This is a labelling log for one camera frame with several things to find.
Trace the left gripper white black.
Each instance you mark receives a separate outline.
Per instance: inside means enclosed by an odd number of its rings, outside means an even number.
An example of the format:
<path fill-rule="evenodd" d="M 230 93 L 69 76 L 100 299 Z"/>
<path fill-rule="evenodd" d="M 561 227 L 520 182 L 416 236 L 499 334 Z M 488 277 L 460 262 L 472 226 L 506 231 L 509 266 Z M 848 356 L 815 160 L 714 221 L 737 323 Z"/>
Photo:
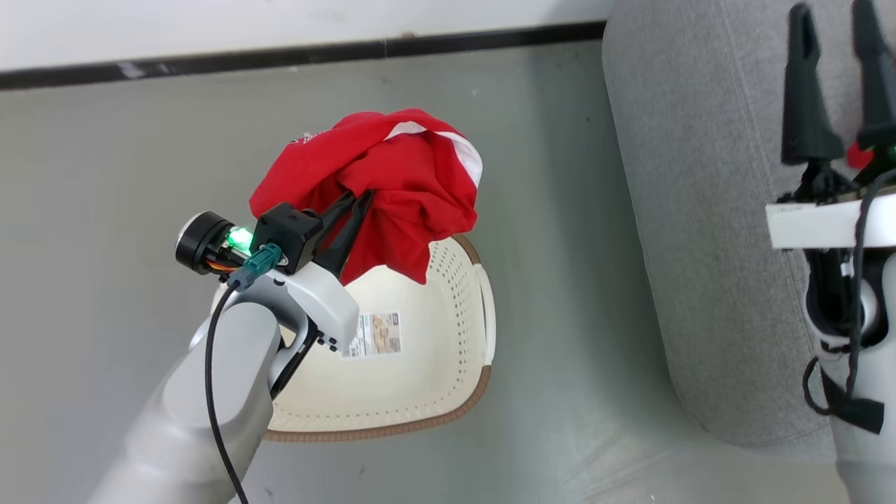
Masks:
<path fill-rule="evenodd" d="M 221 280 L 214 309 L 264 306 L 297 341 L 311 339 L 333 352 L 346 352 L 356 337 L 361 309 L 340 277 L 374 195 L 343 192 L 321 217 L 308 211 L 269 211 L 255 227 L 205 211 L 182 227 L 175 258 L 193 272 Z"/>

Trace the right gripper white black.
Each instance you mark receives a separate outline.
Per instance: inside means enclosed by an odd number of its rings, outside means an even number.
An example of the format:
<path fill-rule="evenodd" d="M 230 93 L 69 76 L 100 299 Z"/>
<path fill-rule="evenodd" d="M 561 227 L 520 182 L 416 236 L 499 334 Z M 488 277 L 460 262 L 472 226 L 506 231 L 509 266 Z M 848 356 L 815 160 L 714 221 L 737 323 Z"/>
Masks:
<path fill-rule="evenodd" d="M 853 48 L 860 61 L 862 150 L 895 137 L 893 54 L 872 1 L 852 3 Z M 820 43 L 807 3 L 788 12 L 780 161 L 797 166 L 841 159 L 820 89 Z M 860 336 L 875 347 L 894 333 L 894 148 L 860 154 L 845 178 L 813 163 L 808 181 L 766 207 L 771 245 L 802 253 L 808 268 L 804 313 L 823 351 L 847 351 Z"/>

